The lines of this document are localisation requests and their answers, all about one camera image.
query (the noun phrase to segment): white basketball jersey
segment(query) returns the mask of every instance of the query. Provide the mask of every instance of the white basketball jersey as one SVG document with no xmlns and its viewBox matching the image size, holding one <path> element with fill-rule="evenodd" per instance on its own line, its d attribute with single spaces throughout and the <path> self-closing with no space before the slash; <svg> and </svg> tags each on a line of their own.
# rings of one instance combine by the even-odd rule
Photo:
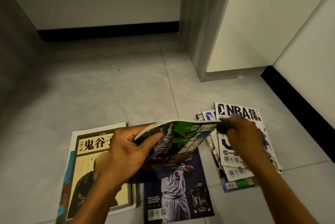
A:
<svg viewBox="0 0 335 224">
<path fill-rule="evenodd" d="M 178 197 L 185 193 L 184 168 L 184 164 L 180 165 L 170 176 L 161 180 L 163 195 Z"/>
</svg>

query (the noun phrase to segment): basketball player in white uniform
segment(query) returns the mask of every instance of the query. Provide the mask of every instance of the basketball player in white uniform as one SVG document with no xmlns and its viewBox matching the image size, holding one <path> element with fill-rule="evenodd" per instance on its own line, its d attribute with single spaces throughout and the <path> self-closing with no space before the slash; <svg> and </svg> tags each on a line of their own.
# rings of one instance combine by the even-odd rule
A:
<svg viewBox="0 0 335 224">
<path fill-rule="evenodd" d="M 193 166 L 184 164 L 177 167 L 174 173 L 161 180 L 162 208 L 166 208 L 166 218 L 163 223 L 189 220 L 190 209 L 185 195 L 184 172 L 191 172 Z"/>
</svg>

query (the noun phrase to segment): baseboard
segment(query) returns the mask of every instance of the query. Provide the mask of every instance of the baseboard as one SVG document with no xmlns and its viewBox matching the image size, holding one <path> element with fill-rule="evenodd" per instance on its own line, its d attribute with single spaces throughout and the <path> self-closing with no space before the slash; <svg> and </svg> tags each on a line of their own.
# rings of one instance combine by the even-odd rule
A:
<svg viewBox="0 0 335 224">
<path fill-rule="evenodd" d="M 162 34 L 179 31 L 179 21 L 38 30 L 45 42 Z"/>
<path fill-rule="evenodd" d="M 266 66 L 245 68 L 245 69 L 231 69 L 215 72 L 205 72 L 205 81 L 214 81 L 221 79 L 241 78 L 246 76 L 260 76 L 265 70 Z"/>
<path fill-rule="evenodd" d="M 330 143 L 335 138 L 335 129 L 273 66 L 267 66 L 261 76 L 322 150 L 335 162 L 335 154 Z"/>
</svg>

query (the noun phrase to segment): book stack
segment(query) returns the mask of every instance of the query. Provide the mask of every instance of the book stack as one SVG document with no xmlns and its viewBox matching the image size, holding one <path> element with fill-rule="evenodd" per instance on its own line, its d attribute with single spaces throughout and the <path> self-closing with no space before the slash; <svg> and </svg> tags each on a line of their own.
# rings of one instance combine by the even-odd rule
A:
<svg viewBox="0 0 335 224">
<path fill-rule="evenodd" d="M 263 146 L 268 159 L 274 164 L 278 173 L 282 173 L 282 167 L 278 163 L 273 146 L 267 135 L 263 120 L 257 109 L 247 108 L 226 103 L 214 103 L 215 109 L 203 111 L 196 115 L 198 120 L 219 120 L 228 118 L 234 113 L 245 119 L 255 122 L 257 128 L 263 133 Z M 230 146 L 226 135 L 214 130 L 207 137 L 207 142 L 212 150 L 216 168 L 220 175 L 221 184 L 225 192 L 245 189 L 258 185 L 254 174 L 246 168 L 241 157 Z"/>
</svg>

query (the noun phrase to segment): person's right hand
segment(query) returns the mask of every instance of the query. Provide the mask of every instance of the person's right hand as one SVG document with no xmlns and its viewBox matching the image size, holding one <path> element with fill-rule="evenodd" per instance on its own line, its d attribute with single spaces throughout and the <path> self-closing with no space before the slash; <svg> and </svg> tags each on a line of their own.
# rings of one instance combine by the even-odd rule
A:
<svg viewBox="0 0 335 224">
<path fill-rule="evenodd" d="M 256 124 L 239 115 L 230 116 L 229 120 L 234 128 L 226 133 L 229 143 L 250 169 L 269 163 L 263 147 L 262 132 Z"/>
</svg>

